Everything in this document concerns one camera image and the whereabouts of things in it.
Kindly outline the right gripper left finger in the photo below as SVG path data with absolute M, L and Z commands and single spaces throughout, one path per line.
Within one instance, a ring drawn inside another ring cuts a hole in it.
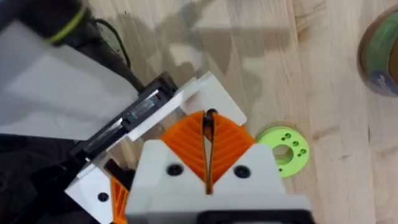
M 204 111 L 190 114 L 159 139 L 144 143 L 125 207 L 127 215 L 182 215 L 205 209 L 204 115 Z

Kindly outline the bare white finger of the left gripper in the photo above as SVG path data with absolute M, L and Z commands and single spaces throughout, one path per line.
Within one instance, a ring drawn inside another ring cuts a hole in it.
M 198 79 L 192 78 L 179 89 L 178 93 L 183 96 L 180 108 L 185 114 L 215 109 L 240 126 L 247 121 L 246 115 L 211 72 L 205 73 Z

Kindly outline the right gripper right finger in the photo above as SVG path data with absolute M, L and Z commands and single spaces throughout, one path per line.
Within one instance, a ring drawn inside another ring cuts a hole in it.
M 208 192 L 213 195 L 286 193 L 271 148 L 257 143 L 234 121 L 210 113 Z

